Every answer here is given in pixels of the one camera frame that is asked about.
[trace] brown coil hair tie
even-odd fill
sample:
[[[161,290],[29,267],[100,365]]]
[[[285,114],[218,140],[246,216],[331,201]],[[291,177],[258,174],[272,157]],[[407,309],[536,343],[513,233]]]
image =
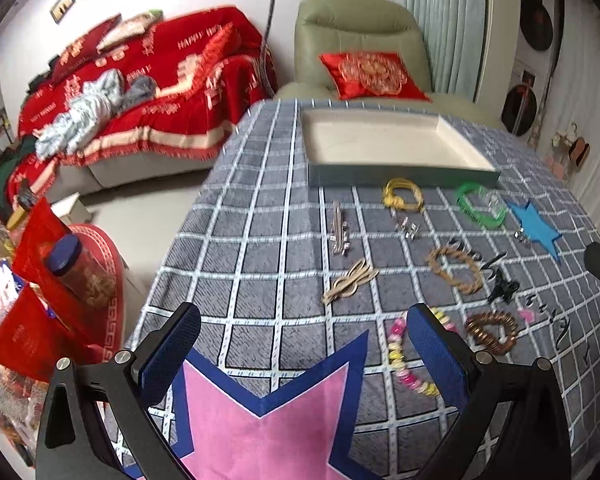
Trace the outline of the brown coil hair tie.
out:
[[[485,325],[499,325],[504,327],[507,339],[501,343],[497,337],[487,332]],[[467,333],[473,336],[476,344],[487,346],[495,355],[508,353],[515,345],[518,337],[518,324],[511,314],[507,312],[488,312],[469,316],[464,324]]]
[[[440,256],[448,256],[449,258],[455,258],[456,260],[466,263],[469,266],[469,269],[471,269],[471,272],[474,274],[475,281],[473,283],[465,283],[452,278],[448,272],[440,267],[440,264],[438,263],[438,258]],[[482,288],[482,275],[480,274],[480,267],[472,256],[469,256],[463,251],[449,246],[433,249],[429,253],[429,256],[427,256],[427,263],[434,274],[440,276],[440,278],[445,280],[449,285],[457,288],[464,295],[475,294]]]

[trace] pink and yellow beaded bracelet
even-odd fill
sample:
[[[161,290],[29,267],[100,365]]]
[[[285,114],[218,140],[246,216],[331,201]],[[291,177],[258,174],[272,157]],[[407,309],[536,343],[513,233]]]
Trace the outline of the pink and yellow beaded bracelet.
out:
[[[444,312],[436,308],[429,309],[432,311],[436,319],[445,327],[446,330],[452,330],[456,332],[456,326],[452,323],[449,316]],[[413,390],[416,393],[423,394],[430,397],[435,397],[440,394],[437,386],[429,381],[421,381],[416,375],[407,368],[407,363],[404,362],[404,354],[402,353],[402,338],[404,331],[407,328],[407,313],[400,314],[400,316],[394,321],[394,325],[391,327],[390,334],[387,337],[389,342],[387,348],[389,349],[389,361],[392,368],[394,369],[395,375],[398,380]]]

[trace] red blanket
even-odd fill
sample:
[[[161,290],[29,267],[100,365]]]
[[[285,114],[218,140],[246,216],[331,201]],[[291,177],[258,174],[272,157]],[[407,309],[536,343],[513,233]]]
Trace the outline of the red blanket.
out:
[[[141,74],[153,77],[159,88],[173,86],[178,83],[178,66],[187,56],[202,53],[209,39],[227,23],[233,23],[240,34],[240,48],[215,66],[200,92],[162,97],[128,110],[110,120],[75,155],[58,155],[44,163],[35,156],[28,157],[11,176],[10,200],[23,178],[29,179],[38,195],[44,194],[60,164],[85,166],[137,152],[199,160],[216,156],[249,106],[267,97],[258,68],[262,37],[236,7],[186,14],[154,25],[142,38],[87,63],[57,86],[43,84],[23,106],[18,122],[18,136],[41,130],[67,111],[68,100],[80,92],[84,82],[94,81],[113,68],[122,72],[125,89]],[[267,71],[275,88],[270,57]]]

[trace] recliner chair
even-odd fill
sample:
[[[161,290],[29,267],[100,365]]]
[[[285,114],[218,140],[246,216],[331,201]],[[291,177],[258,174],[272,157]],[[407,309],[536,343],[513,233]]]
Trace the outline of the recliner chair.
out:
[[[427,52],[413,15],[387,0],[304,0],[296,21],[295,82],[276,99],[338,99],[338,91],[320,54],[330,52],[397,52],[405,68],[429,98],[427,103],[395,98],[363,98],[365,103],[426,110],[472,123],[504,129],[500,118],[468,99],[432,92]]]

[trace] checkered tablecloth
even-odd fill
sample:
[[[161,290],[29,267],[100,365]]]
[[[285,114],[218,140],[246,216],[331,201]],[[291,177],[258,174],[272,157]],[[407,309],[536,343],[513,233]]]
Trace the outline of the checkered tablecloth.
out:
[[[545,356],[554,363],[578,469],[600,449],[600,283],[583,264],[585,246],[600,238],[587,214],[519,140],[449,118],[502,172],[501,196],[519,204],[531,199],[563,234],[557,242],[560,263],[539,244],[526,248],[514,240],[517,224],[510,214],[496,230],[471,222],[456,206],[453,190],[423,190],[426,208],[411,216],[420,224],[422,237],[408,242],[395,232],[379,188],[307,186],[299,112],[328,106],[363,105],[266,102],[245,116],[157,273],[132,346],[161,326],[181,301],[193,301],[203,315],[195,348],[248,390],[264,396],[369,331],[350,456],[379,476],[410,478],[457,413],[441,398],[417,395],[395,381],[386,349],[386,333],[395,317],[424,302],[440,307],[462,327],[477,312],[515,313],[528,295],[537,294],[547,304],[546,313],[524,326],[504,360],[530,364]],[[334,200],[342,203],[349,222],[352,240],[346,258],[333,256],[328,240]],[[451,237],[461,238],[485,260],[507,252],[498,265],[507,279],[521,284],[516,304],[489,306],[486,297],[493,282],[486,282],[477,294],[462,296],[430,272],[425,257]],[[352,298],[322,306],[320,298],[330,282],[360,258],[378,268],[379,276]],[[444,263],[455,276],[470,277],[466,266]],[[567,319],[568,332],[556,348]],[[460,332],[467,339],[464,329]],[[427,377],[408,339],[405,352],[409,366]],[[175,442],[171,394],[150,413],[164,436]],[[506,406],[500,406],[470,476],[490,458],[505,414]],[[108,427],[119,457],[128,465],[132,457],[122,436],[113,423]]]

